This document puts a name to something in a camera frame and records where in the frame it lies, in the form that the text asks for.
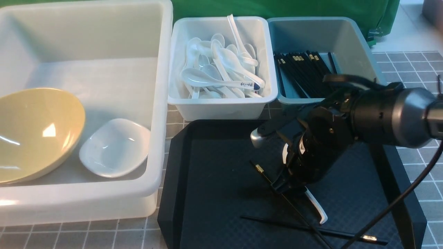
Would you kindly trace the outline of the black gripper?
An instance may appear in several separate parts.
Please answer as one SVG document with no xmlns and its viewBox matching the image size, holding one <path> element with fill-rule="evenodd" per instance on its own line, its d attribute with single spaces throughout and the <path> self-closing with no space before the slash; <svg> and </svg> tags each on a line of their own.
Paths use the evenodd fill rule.
<svg viewBox="0 0 443 249">
<path fill-rule="evenodd" d="M 305 194 L 305 185 L 321 180 L 353 143 L 355 101 L 356 90 L 342 88 L 323 101 L 286 109 L 251 132 L 256 148 L 276 136 L 288 144 L 286 163 L 271 183 L 277 194 Z"/>
</svg>

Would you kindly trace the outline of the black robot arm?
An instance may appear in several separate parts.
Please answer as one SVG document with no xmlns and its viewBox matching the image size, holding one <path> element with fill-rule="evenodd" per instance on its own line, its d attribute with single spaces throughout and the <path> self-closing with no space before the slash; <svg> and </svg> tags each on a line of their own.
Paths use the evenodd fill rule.
<svg viewBox="0 0 443 249">
<path fill-rule="evenodd" d="M 251 133 L 258 148 L 274 136 L 288 145 L 273 189 L 305 191 L 354 143 L 420 148 L 442 139 L 442 100 L 394 82 L 378 90 L 342 88 L 323 101 L 282 112 Z"/>
</svg>

